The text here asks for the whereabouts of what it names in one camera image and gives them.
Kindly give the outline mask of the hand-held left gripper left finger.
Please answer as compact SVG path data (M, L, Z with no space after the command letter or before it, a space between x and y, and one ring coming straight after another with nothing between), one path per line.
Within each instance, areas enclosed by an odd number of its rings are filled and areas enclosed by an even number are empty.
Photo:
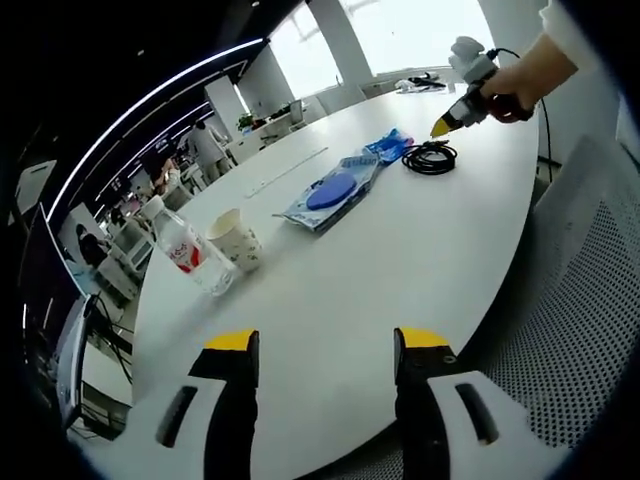
M259 332L207 341L188 372L136 401L124 431L126 479L249 479L258 416Z

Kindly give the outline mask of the person's right hand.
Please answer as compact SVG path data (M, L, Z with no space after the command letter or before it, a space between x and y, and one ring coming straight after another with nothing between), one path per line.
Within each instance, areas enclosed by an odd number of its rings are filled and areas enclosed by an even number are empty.
M523 62L499 69L481 87L481 94L484 98L513 96L525 110L530 110L544 96L537 73Z

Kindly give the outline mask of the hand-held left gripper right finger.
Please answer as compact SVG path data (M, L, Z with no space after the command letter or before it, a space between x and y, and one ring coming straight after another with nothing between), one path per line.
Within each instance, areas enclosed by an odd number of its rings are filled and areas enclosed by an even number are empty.
M526 409L464 370L444 337L395 329L394 365L405 478L542 478L543 445Z

